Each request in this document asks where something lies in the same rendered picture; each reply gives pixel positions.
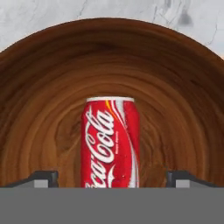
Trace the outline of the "brown wooden bowl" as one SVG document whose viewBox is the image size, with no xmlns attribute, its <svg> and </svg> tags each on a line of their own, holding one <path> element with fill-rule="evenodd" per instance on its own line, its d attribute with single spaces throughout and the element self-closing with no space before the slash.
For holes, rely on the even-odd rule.
<svg viewBox="0 0 224 224">
<path fill-rule="evenodd" d="M 186 170 L 224 186 L 224 59 L 176 31 L 119 18 L 56 25 L 0 52 L 0 186 L 55 170 L 80 183 L 88 97 L 135 99 L 140 179 Z"/>
</svg>

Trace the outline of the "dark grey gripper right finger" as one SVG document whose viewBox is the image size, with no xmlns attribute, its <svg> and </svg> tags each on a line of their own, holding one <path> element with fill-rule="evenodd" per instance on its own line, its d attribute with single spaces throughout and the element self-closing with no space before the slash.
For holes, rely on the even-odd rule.
<svg viewBox="0 0 224 224">
<path fill-rule="evenodd" d="M 166 187 L 170 188 L 215 187 L 215 184 L 196 178 L 188 171 L 168 171 L 166 174 Z"/>
</svg>

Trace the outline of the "red soda can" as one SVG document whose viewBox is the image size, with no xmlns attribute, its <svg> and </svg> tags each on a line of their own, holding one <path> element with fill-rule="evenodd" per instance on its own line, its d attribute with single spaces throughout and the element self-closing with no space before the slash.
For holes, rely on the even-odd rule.
<svg viewBox="0 0 224 224">
<path fill-rule="evenodd" d="M 131 97 L 87 99 L 81 116 L 81 186 L 139 187 L 139 122 Z"/>
</svg>

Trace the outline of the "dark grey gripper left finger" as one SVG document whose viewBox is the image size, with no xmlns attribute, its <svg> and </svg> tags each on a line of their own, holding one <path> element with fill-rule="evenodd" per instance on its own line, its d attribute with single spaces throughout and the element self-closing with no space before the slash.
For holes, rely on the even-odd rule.
<svg viewBox="0 0 224 224">
<path fill-rule="evenodd" d="M 6 187 L 23 187 L 23 188 L 54 188 L 58 187 L 57 171 L 35 171 L 28 178 L 10 183 Z"/>
</svg>

